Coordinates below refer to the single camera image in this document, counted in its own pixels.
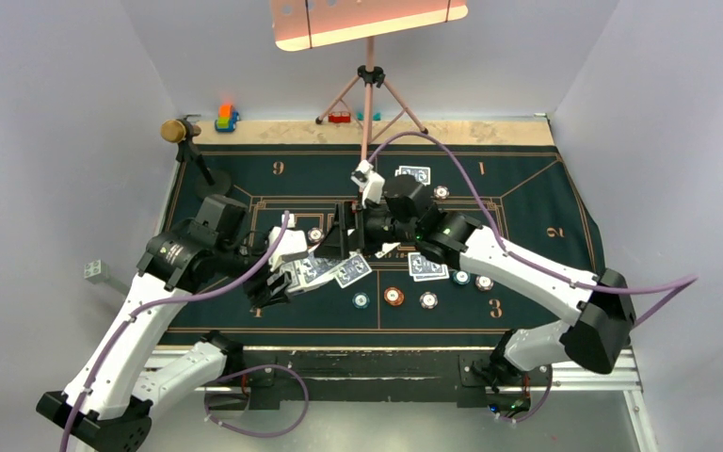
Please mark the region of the blue playing card deck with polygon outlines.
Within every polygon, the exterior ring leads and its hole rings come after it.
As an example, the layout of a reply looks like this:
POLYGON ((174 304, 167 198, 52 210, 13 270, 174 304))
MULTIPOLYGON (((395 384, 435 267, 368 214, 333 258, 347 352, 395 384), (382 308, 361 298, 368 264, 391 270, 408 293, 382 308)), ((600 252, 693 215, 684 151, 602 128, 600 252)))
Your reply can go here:
POLYGON ((311 254, 303 259, 283 264, 281 270, 290 278, 285 293, 288 296, 296 296, 329 283, 342 264, 342 260, 317 258, 311 254))

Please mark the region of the green chips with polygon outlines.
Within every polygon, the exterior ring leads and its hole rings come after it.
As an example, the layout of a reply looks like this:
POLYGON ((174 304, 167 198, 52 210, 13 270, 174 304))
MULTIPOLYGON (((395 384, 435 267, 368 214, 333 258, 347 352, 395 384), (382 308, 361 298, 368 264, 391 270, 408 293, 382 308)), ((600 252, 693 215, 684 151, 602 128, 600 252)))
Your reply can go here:
POLYGON ((452 274, 452 281, 458 285, 466 285, 470 282, 470 274, 466 271, 454 271, 452 274))

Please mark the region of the red yellow poker chip stack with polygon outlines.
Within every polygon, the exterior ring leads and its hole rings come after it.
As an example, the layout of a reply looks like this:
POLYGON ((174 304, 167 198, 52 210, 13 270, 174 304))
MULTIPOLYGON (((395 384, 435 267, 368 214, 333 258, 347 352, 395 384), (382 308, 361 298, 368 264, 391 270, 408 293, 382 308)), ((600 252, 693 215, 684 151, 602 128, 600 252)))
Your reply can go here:
POLYGON ((405 301, 404 293, 397 287, 387 287, 383 292, 383 299, 391 306, 400 306, 405 301))

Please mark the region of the blue card dropped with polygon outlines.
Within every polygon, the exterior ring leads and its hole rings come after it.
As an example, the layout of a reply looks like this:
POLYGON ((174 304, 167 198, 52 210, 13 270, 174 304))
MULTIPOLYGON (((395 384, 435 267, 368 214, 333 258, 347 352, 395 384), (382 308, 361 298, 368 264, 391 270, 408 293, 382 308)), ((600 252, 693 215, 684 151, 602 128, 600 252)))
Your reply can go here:
POLYGON ((358 282, 372 272, 366 259, 359 254, 353 254, 335 270, 334 279, 341 288, 347 288, 358 282))

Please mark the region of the blue backed playing card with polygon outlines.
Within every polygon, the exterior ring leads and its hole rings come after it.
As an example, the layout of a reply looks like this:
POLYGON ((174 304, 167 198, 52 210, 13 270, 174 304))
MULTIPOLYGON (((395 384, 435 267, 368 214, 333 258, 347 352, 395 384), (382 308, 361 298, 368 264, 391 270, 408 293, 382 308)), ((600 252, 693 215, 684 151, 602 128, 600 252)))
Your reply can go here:
POLYGON ((408 265, 409 274, 415 281, 449 276, 446 265, 431 262, 419 252, 408 254, 408 265))

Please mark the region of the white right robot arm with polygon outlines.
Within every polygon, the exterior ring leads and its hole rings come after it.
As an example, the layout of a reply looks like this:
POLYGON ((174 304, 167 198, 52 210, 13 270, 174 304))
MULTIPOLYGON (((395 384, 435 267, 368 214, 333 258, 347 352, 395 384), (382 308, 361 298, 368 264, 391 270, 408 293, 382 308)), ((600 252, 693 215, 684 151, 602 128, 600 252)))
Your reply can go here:
POLYGON ((479 220, 440 208, 428 186, 413 176, 383 179, 355 170, 357 202, 341 202, 315 256, 346 259, 384 245, 411 244, 429 262, 487 277, 551 312, 557 320, 503 336, 491 355, 494 377, 512 383, 544 364, 573 361, 609 374, 630 342, 635 310, 621 274, 596 275, 564 266, 516 244, 499 243, 479 220))

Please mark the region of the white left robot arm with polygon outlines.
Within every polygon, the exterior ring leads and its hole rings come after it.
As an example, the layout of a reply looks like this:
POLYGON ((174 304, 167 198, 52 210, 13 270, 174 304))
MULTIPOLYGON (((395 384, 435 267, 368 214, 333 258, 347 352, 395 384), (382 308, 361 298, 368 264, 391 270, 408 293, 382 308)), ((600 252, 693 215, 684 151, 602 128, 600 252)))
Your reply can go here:
POLYGON ((246 206, 207 197, 192 218, 154 236, 138 262, 125 300, 106 335, 79 373, 45 393, 36 410, 59 426, 61 450, 76 440, 95 451, 136 451, 153 423, 204 384, 230 385, 255 373, 242 344, 205 333, 183 356, 148 371, 171 321, 189 304, 242 289, 256 308, 284 301, 287 257, 302 258, 304 234, 284 212, 257 246, 241 236, 246 206))

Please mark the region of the green poker chip stack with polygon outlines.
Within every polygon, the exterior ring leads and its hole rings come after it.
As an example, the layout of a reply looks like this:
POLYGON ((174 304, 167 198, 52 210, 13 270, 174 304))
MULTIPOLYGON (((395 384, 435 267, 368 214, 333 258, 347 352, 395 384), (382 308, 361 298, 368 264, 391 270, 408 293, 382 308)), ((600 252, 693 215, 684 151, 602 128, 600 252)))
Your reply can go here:
POLYGON ((365 293, 357 293, 353 296, 352 303, 357 309, 366 309, 370 305, 370 298, 365 293))

